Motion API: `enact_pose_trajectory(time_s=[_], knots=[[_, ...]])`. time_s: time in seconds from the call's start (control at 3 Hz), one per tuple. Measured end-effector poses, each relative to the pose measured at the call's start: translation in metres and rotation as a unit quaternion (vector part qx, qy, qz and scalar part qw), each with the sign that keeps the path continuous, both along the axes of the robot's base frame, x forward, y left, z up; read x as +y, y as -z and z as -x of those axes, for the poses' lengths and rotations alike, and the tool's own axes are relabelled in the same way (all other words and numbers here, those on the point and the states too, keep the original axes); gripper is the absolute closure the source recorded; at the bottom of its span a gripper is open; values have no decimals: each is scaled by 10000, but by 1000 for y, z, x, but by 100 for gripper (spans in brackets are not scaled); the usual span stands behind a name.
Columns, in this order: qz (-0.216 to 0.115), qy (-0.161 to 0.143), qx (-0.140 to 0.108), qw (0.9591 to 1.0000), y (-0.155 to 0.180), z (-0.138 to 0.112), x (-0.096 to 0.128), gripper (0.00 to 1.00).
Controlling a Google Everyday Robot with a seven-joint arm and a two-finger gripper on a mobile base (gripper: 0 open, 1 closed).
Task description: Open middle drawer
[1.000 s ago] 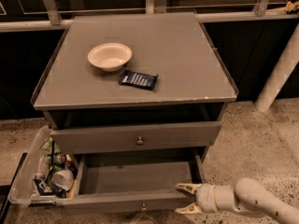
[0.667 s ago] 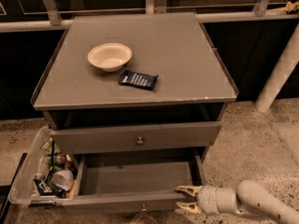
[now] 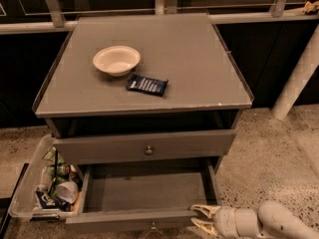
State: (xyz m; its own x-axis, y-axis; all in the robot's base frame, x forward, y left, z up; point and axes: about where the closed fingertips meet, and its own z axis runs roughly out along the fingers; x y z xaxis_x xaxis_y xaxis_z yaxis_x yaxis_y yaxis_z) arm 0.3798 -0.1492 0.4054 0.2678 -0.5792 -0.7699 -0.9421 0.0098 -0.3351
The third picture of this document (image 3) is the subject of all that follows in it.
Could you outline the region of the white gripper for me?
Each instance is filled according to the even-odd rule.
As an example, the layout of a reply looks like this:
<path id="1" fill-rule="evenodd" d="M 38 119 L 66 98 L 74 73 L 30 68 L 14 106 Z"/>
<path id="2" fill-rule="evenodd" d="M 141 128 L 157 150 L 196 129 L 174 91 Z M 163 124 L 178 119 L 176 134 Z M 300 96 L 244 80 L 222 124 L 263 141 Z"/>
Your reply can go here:
<path id="1" fill-rule="evenodd" d="M 217 237 L 219 233 L 226 239 L 238 239 L 240 237 L 262 238 L 257 212 L 253 209 L 204 204 L 194 204 L 189 209 L 191 211 L 199 211 L 207 218 L 213 217 L 214 224 L 195 217 L 192 217 L 190 221 L 197 228 L 214 237 Z"/>

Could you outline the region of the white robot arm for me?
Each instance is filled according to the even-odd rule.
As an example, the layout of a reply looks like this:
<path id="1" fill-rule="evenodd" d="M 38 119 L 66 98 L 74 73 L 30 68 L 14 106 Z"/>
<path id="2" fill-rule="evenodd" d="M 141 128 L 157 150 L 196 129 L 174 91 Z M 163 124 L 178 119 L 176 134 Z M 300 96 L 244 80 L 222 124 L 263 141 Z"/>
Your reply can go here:
<path id="1" fill-rule="evenodd" d="M 283 120 L 302 93 L 319 64 L 319 27 L 316 27 L 305 50 L 272 109 L 273 116 Z M 294 216 L 276 201 L 264 201 L 257 210 L 218 205 L 195 204 L 189 207 L 206 216 L 192 217 L 191 222 L 202 231 L 224 239 L 319 239 L 319 233 Z"/>

